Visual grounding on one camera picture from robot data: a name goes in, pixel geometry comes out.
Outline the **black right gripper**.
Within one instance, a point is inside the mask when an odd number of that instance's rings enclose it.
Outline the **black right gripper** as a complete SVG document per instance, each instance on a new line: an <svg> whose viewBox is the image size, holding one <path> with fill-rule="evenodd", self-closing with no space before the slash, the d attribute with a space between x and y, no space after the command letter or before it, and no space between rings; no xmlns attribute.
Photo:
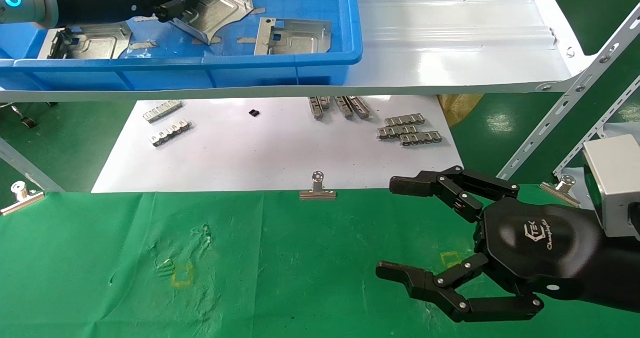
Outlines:
<svg viewBox="0 0 640 338"><path fill-rule="evenodd" d="M521 202L514 199L518 185L460 165L421 171L415 177L391 177L389 190L403 196L437 197L467 222L480 221L475 234L480 253L439 274L400 263L377 263L375 275L402 284L411 299L434 304L454 322L496 322L532 319L544 308L533 293L559 300L586 296L584 272L601 243L594 211ZM496 202L483 210L474 196ZM483 272L512 295L466 299L457 292Z"/></svg>

